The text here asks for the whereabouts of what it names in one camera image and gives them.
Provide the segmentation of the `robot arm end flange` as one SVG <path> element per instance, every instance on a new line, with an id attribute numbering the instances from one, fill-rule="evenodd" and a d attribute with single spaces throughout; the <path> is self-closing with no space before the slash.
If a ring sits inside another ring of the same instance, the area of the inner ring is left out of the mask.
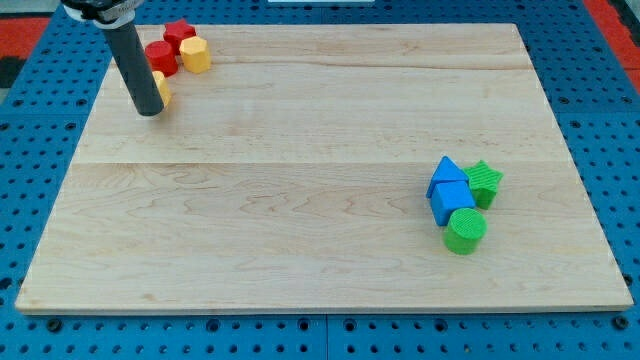
<path id="1" fill-rule="evenodd" d="M 79 22 L 113 29 L 132 22 L 144 0 L 61 0 L 65 12 Z"/>

